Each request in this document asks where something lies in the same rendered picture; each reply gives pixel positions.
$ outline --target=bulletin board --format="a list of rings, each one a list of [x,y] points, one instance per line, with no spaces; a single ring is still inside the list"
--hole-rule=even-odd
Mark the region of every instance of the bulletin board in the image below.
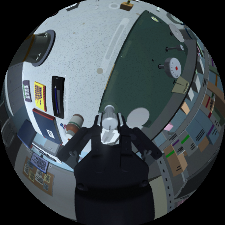
[[[32,163],[30,163],[30,158],[28,158],[28,156],[25,159],[23,175],[43,192],[53,196],[53,183],[55,175],[49,172],[44,174]]]

